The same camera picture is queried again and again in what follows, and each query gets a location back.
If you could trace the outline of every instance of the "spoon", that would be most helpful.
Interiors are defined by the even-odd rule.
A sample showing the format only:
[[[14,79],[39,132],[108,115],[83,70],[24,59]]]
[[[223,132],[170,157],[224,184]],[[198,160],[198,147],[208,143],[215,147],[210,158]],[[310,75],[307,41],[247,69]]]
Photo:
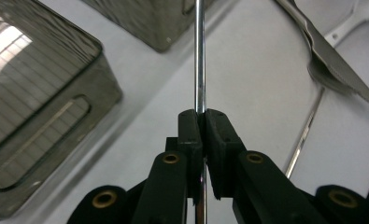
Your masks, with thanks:
[[[350,31],[367,21],[369,21],[369,0],[357,0],[349,17],[332,29],[324,38],[331,46],[335,47]]]

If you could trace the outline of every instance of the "metal rod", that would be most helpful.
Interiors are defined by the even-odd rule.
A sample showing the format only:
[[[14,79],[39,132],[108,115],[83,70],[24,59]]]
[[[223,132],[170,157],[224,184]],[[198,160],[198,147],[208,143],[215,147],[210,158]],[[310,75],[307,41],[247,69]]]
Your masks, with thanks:
[[[205,2],[195,1],[195,112],[204,121],[206,112],[206,70],[205,70]],[[195,207],[195,223],[207,223],[206,158],[201,171],[200,200]]]
[[[305,127],[303,129],[303,132],[301,134],[301,138],[297,143],[297,148],[294,150],[294,153],[292,154],[292,158],[291,158],[289,167],[286,170],[286,177],[288,179],[290,179],[290,177],[291,177],[292,171],[294,170],[295,164],[297,163],[298,157],[300,156],[300,153],[303,149],[305,140],[306,140],[307,135],[309,133],[310,126],[312,125],[313,119],[316,116],[316,112],[318,112],[318,108],[319,108],[319,105],[320,105],[321,98],[323,97],[324,90],[325,90],[324,87],[321,87],[321,89],[319,91],[318,98],[317,98],[316,102],[313,104],[312,110],[310,111],[308,120],[307,120],[307,122],[305,124]]]
[[[195,2],[195,112],[206,112],[205,3]]]

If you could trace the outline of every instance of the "white surface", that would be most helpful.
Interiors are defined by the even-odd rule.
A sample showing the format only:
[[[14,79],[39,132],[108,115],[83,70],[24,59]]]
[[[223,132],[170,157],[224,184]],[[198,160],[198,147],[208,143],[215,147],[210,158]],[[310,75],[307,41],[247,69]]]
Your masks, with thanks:
[[[102,41],[125,95],[100,124],[110,126],[108,132],[98,133],[99,126],[81,144],[91,143],[90,155],[76,167],[63,165],[60,169],[72,172],[59,188],[43,202],[35,195],[7,223],[65,223],[90,190],[133,187],[148,176],[165,138],[177,136],[178,113],[193,108],[193,27],[159,54],[79,0],[42,2]],[[297,3],[322,33],[351,8],[338,0]],[[318,93],[306,70],[305,41],[272,0],[217,0],[206,19],[207,107],[228,115],[248,150],[265,153],[285,169]],[[369,24],[338,51],[369,84]],[[104,153],[96,154],[100,148]],[[292,181],[310,193],[338,184],[365,196],[369,105],[327,91]],[[37,194],[47,188],[48,182]],[[235,223],[231,200],[215,201],[211,188],[208,195],[209,223]],[[193,223],[191,208],[188,223]]]

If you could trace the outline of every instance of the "brass insert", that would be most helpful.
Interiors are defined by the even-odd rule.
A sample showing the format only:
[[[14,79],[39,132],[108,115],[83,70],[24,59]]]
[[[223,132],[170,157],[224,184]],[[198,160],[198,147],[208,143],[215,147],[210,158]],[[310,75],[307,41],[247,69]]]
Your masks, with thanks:
[[[253,163],[263,163],[263,156],[258,153],[249,153],[246,158]]]
[[[112,190],[105,190],[94,196],[92,204],[96,208],[106,208],[117,201],[117,194]]]
[[[180,158],[176,154],[167,154],[166,156],[163,157],[163,162],[168,163],[168,164],[174,164],[178,162],[179,160]]]
[[[355,208],[358,206],[356,199],[352,195],[340,189],[332,189],[329,192],[329,198],[336,204],[346,208]]]

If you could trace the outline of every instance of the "gray translucent container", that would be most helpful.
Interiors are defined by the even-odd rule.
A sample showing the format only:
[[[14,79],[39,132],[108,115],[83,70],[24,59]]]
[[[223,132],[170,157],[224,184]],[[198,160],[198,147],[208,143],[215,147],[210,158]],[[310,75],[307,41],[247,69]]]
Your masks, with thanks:
[[[37,1],[0,1],[0,220],[120,98],[98,40]]]
[[[82,0],[132,35],[163,52],[195,19],[195,0]],[[213,0],[205,0],[208,7]]]

